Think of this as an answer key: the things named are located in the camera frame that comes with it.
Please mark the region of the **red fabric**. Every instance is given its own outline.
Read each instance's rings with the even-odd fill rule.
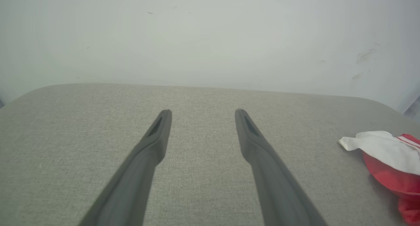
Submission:
[[[403,137],[420,144],[420,140],[409,134]],[[398,210],[410,226],[420,226],[420,175],[398,171],[363,152],[369,172],[382,185],[398,195]]]

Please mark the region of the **white wall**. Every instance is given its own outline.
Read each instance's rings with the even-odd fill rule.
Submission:
[[[0,0],[0,99],[132,83],[420,94],[420,0]]]

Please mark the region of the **gray fabric surface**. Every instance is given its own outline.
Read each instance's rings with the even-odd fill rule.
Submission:
[[[396,197],[338,139],[420,126],[367,99],[296,93],[67,84],[0,110],[2,225],[77,225],[163,109],[173,111],[144,225],[263,225],[234,111],[245,109],[329,225],[403,225]]]

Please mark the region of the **white fabric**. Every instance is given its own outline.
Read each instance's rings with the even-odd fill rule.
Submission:
[[[419,150],[388,132],[362,132],[356,134],[355,138],[343,137],[339,143],[348,151],[361,149],[399,171],[420,175]]]

